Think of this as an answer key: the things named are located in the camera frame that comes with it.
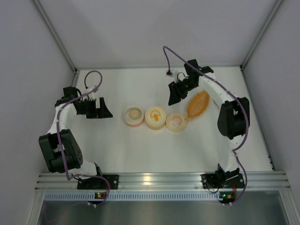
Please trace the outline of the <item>cream lid with pink handle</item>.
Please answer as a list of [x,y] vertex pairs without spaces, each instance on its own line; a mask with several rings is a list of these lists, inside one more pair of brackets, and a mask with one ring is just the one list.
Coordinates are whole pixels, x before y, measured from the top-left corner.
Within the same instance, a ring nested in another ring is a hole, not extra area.
[[166,117],[167,128],[175,133],[181,132],[186,128],[187,121],[181,113],[171,113]]

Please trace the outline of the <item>cream lid with orange handle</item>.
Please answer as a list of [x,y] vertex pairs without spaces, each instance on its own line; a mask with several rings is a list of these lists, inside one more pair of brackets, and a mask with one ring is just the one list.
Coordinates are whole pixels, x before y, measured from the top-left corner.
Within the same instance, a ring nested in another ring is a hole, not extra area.
[[166,120],[166,113],[163,108],[154,106],[149,108],[145,113],[145,120],[152,123],[161,123]]

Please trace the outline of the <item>white steamed bun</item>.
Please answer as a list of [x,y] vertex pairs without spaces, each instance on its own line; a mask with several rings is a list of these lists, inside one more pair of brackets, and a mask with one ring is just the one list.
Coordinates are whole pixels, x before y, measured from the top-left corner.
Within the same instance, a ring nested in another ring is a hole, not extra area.
[[131,109],[129,111],[129,117],[133,120],[137,120],[138,118],[140,118],[140,111],[136,108]]

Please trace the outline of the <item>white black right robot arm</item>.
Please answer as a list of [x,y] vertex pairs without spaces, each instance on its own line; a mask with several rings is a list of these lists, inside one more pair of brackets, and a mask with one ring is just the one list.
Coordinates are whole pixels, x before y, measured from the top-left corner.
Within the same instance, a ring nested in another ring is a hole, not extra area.
[[189,91],[201,86],[219,109],[217,128],[225,138],[214,175],[215,181],[219,187],[228,187],[239,179],[244,180],[246,177],[240,173],[242,166],[238,160],[238,150],[245,143],[250,127],[249,100],[231,93],[216,80],[210,67],[200,67],[195,59],[186,61],[184,68],[186,77],[182,80],[176,77],[168,85],[168,104],[179,103],[187,97]]

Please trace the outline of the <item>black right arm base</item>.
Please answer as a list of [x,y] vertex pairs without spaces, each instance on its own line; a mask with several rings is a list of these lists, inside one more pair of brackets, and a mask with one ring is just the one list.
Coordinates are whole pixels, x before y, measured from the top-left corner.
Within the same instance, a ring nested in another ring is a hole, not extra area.
[[244,188],[245,182],[242,174],[230,177],[230,178],[218,178],[215,173],[205,173],[201,175],[201,180],[204,188],[208,189],[223,189],[233,188],[233,184],[236,188]]

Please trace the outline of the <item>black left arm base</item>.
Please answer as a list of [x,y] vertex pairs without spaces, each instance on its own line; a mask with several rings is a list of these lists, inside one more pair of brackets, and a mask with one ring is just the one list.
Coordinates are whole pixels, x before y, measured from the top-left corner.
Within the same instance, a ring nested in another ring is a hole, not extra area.
[[117,174],[104,174],[103,178],[91,177],[87,179],[78,179],[77,189],[79,190],[100,190],[108,188],[107,182],[110,185],[111,190],[118,189],[119,175]]

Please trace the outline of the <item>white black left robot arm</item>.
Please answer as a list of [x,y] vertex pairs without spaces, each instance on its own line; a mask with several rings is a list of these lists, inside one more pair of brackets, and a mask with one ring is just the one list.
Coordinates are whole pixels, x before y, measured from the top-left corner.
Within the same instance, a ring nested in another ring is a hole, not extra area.
[[63,89],[64,96],[55,103],[55,117],[46,135],[38,139],[48,171],[65,173],[69,176],[102,176],[100,167],[83,158],[82,151],[71,132],[71,124],[77,115],[87,119],[112,118],[103,97],[99,98],[100,107],[92,94],[83,97],[75,87]]

